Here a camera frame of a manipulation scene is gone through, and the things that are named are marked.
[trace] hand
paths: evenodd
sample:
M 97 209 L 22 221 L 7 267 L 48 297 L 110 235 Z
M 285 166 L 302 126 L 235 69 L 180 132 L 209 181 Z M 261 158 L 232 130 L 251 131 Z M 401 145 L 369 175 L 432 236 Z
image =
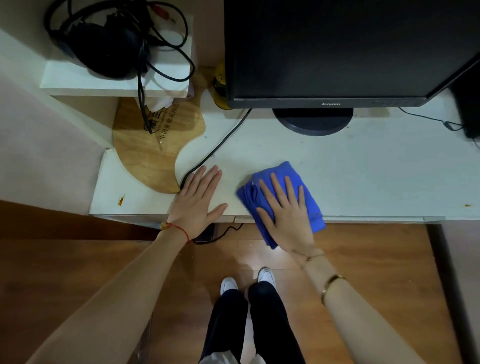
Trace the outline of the hand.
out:
M 278 201 L 262 180 L 260 180 L 260 188 L 273 210 L 275 223 L 261 207 L 257 208 L 257 212 L 278 246 L 286 252 L 296 253 L 295 255 L 298 255 L 298 257 L 294 256 L 294 258 L 298 258 L 296 260 L 304 261 L 305 257 L 311 256 L 314 251 L 314 244 L 312 228 L 310 227 L 305 205 L 303 186 L 299 187 L 299 199 L 297 200 L 290 177 L 285 177 L 288 196 L 285 195 L 274 173 L 270 175 L 270 178 L 272 179 L 272 185 Z
M 206 175 L 205 171 L 206 167 L 201 166 L 196 173 L 188 176 L 183 189 L 173 201 L 167 219 L 167 222 L 185 229 L 190 239 L 200 235 L 209 224 L 222 216 L 228 207 L 227 204 L 221 204 L 208 212 L 212 196 L 222 178 L 222 171 L 218 166 L 213 166 Z

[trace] blue cloth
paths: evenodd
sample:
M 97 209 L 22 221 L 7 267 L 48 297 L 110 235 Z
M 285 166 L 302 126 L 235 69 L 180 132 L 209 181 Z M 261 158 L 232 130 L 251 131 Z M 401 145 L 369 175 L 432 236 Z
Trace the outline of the blue cloth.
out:
M 237 191 L 237 196 L 243 202 L 247 210 L 253 216 L 255 220 L 258 230 L 262 234 L 265 242 L 268 246 L 272 249 L 277 247 L 277 243 L 273 240 L 273 238 L 268 233 L 264 223 L 260 219 L 260 215 L 258 215 L 257 207 L 263 208 L 265 211 L 268 212 L 270 217 L 273 221 L 275 221 L 275 217 L 272 211 L 272 208 L 268 204 L 265 195 L 263 194 L 262 190 L 260 189 L 260 180 L 263 180 L 267 185 L 268 189 L 272 191 L 273 195 L 275 195 L 275 190 L 272 185 L 272 180 L 270 179 L 270 174 L 274 172 L 280 185 L 282 186 L 285 194 L 287 191 L 285 189 L 285 176 L 289 176 L 290 180 L 292 181 L 293 189 L 295 191 L 295 196 L 298 199 L 298 190 L 301 185 L 303 185 L 303 190 L 305 192 L 305 205 L 307 206 L 308 211 L 308 219 L 310 221 L 310 226 L 312 227 L 313 232 L 320 231 L 325 229 L 325 222 L 324 218 L 322 217 L 322 212 L 318 207 L 317 203 L 313 199 L 310 191 L 308 190 L 307 186 L 303 184 L 298 173 L 295 172 L 293 167 L 290 165 L 289 162 L 283 162 L 278 167 L 268 168 L 261 172 L 254 173 L 252 178 L 243 186 L 240 187 Z

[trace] computer monitor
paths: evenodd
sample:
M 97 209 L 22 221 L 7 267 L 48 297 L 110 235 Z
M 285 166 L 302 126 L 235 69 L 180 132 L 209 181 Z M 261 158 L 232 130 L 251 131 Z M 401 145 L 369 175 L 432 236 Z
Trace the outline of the computer monitor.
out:
M 309 135 L 421 106 L 480 59 L 480 0 L 225 0 L 231 108 Z

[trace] headphones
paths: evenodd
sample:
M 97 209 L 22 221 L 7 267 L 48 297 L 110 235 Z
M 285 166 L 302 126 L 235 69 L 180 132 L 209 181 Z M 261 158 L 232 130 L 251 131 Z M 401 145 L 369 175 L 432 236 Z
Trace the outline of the headphones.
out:
M 67 2 L 69 17 L 58 30 L 51 28 L 51 19 L 55 11 Z M 155 28 L 148 8 L 155 5 L 172 8 L 182 17 L 185 25 L 185 37 L 178 45 L 167 42 Z M 88 23 L 86 20 L 103 10 L 115 10 L 107 16 L 104 25 Z M 55 0 L 47 9 L 43 25 L 52 41 L 66 55 L 76 57 L 86 67 L 105 77 L 123 79 L 136 72 L 138 78 L 138 100 L 144 128 L 152 134 L 152 121 L 145 110 L 145 91 L 142 74 L 151 68 L 161 76 L 177 82 L 189 80 L 195 72 L 192 60 L 181 47 L 188 37 L 185 16 L 175 5 L 163 1 L 147 0 L 104 0 L 72 12 L 72 0 Z M 150 63 L 150 48 L 167 46 L 178 51 L 191 65 L 191 71 L 185 78 L 170 77 Z

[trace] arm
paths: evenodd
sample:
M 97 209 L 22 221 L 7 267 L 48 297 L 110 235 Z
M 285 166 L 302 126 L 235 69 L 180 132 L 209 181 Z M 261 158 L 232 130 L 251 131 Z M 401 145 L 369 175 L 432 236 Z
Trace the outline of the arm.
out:
M 226 204 L 208 205 L 221 178 L 213 167 L 191 174 L 168 217 L 193 238 L 219 218 Z M 157 239 L 51 334 L 27 363 L 126 363 L 152 314 L 165 277 L 187 242 L 176 228 Z
M 278 200 L 263 181 L 260 182 L 260 187 L 272 207 L 275 223 L 265 210 L 258 208 L 257 211 L 276 243 L 291 254 L 310 277 L 317 292 L 322 294 L 326 281 L 336 274 L 336 271 L 322 250 L 314 246 L 303 187 L 299 188 L 297 200 L 288 177 L 285 178 L 287 195 L 276 176 L 272 174 L 271 178 Z M 344 279 L 336 279 L 324 298 L 325 306 L 354 362 L 424 363 L 388 322 Z

